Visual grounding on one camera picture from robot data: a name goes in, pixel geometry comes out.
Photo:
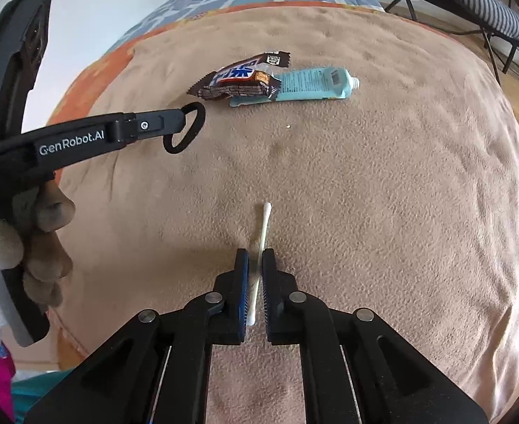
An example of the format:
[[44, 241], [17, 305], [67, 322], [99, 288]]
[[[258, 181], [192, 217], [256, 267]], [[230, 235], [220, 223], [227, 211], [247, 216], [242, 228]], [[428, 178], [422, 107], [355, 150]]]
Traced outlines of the left hand in glove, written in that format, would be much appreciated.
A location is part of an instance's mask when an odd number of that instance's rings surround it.
[[[62, 278], [71, 273], [72, 261], [56, 231], [68, 225], [75, 215], [75, 204], [53, 181], [41, 189], [33, 205], [31, 231], [20, 235], [0, 219], [0, 272], [21, 264], [24, 267], [25, 294], [37, 304], [58, 307], [63, 296]], [[0, 304], [1, 331], [7, 325]]]

